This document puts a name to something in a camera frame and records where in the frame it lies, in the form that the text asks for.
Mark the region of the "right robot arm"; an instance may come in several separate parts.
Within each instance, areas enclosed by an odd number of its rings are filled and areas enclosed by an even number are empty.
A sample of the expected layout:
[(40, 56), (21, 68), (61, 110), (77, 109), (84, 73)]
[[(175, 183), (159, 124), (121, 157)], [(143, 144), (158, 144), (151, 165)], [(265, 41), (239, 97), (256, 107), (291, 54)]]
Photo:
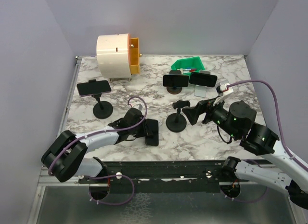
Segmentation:
[(255, 123), (256, 111), (244, 101), (231, 104), (225, 110), (223, 103), (203, 100), (195, 107), (183, 108), (191, 125), (196, 124), (201, 114), (205, 114), (203, 124), (213, 122), (218, 129), (239, 140), (244, 150), (260, 156), (282, 170), (281, 173), (254, 166), (235, 157), (227, 157), (221, 170), (226, 181), (248, 180), (273, 188), (287, 195), (290, 200), (308, 208), (308, 164), (282, 145), (282, 139), (268, 127)]

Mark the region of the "black phone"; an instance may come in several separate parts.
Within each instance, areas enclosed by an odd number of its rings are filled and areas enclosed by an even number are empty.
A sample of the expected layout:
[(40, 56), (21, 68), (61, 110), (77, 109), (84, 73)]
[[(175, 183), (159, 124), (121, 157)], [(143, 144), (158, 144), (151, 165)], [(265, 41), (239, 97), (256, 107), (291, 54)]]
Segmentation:
[(155, 119), (147, 119), (147, 135), (145, 137), (145, 143), (148, 146), (158, 146), (159, 145), (159, 124)]

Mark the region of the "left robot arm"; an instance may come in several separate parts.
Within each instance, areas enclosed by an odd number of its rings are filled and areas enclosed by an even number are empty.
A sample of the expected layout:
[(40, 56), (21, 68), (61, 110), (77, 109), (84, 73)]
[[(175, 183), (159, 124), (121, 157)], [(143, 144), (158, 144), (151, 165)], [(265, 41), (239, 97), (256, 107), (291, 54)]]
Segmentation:
[(144, 137), (146, 145), (158, 146), (158, 129), (157, 120), (147, 119), (140, 110), (130, 108), (123, 118), (101, 130), (78, 134), (63, 131), (43, 154), (41, 162), (59, 182), (84, 175), (101, 183), (106, 178), (106, 170), (99, 159), (85, 158), (88, 151), (128, 141), (130, 136)]

